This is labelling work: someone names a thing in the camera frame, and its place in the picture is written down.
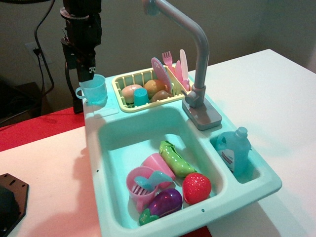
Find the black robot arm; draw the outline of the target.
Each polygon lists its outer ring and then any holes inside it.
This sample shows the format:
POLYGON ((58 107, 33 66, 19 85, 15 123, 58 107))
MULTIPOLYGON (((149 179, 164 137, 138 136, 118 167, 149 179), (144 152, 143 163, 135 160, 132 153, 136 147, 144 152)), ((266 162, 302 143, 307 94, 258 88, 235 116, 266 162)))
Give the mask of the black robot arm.
POLYGON ((61 39, 69 69, 76 69, 79 82, 92 80, 96 70, 95 47, 101 44, 101 1, 65 0, 60 9, 66 22, 61 39))

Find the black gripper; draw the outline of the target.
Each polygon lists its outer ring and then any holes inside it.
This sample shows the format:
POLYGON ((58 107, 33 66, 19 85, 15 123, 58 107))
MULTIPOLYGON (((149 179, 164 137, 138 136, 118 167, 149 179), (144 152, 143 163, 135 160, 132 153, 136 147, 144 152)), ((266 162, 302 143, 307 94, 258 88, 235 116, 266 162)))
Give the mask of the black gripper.
POLYGON ((94 48, 101 44, 101 18, 98 13, 78 17, 62 13, 67 34, 61 39, 69 69, 77 69, 79 82, 92 80, 96 70, 94 48))

